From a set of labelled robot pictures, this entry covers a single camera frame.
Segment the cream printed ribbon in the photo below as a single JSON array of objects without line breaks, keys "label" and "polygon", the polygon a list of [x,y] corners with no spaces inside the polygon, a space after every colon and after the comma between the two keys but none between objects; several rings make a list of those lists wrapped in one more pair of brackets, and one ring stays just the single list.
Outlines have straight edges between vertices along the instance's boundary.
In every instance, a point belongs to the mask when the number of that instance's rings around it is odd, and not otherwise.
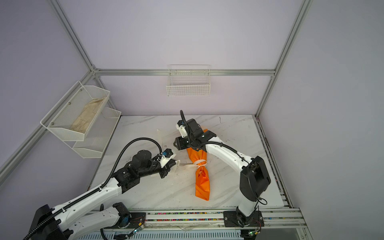
[{"label": "cream printed ribbon", "polygon": [[176,161],[176,166],[180,169],[198,169],[207,165],[206,160],[198,160],[191,164],[181,163],[180,160]]}]

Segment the orange wrapping paper sheet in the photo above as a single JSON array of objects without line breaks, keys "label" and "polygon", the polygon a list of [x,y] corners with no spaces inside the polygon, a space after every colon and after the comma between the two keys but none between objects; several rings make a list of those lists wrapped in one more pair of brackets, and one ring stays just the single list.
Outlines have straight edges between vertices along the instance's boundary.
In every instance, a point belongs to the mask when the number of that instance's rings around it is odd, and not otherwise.
[{"label": "orange wrapping paper sheet", "polygon": [[192,148],[187,149],[189,159],[193,165],[196,166],[196,183],[195,183],[195,196],[205,200],[210,200],[210,178],[209,172],[206,168],[208,154],[204,150],[194,150]]}]

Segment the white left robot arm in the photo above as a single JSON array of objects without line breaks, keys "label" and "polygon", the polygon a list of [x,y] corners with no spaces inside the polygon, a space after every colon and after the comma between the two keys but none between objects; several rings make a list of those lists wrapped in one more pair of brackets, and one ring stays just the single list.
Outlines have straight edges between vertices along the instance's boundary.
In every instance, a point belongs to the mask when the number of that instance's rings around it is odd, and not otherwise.
[{"label": "white left robot arm", "polygon": [[[139,141],[149,141],[158,147],[158,154],[152,156],[147,150],[141,150],[132,160],[118,169],[118,164],[125,151]],[[106,180],[64,204],[53,208],[49,205],[40,207],[34,216],[26,240],[75,240],[96,230],[104,228],[122,228],[140,225],[138,219],[122,202],[115,203],[107,209],[91,214],[96,207],[126,193],[137,186],[142,177],[160,175],[165,178],[176,165],[175,154],[171,149],[163,150],[160,144],[151,138],[137,138],[122,149]]]}]

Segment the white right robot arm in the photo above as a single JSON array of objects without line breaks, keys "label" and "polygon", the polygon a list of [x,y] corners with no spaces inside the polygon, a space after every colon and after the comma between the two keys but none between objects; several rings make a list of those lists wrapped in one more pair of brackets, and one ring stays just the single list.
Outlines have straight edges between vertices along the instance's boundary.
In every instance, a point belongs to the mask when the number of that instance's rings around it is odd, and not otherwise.
[{"label": "white right robot arm", "polygon": [[203,150],[234,169],[240,176],[239,188],[243,197],[236,208],[235,224],[247,227],[255,219],[257,206],[262,203],[264,193],[271,183],[271,178],[263,158],[250,157],[225,144],[215,133],[203,131],[195,119],[178,121],[176,125],[181,136],[174,141],[179,151]]}]

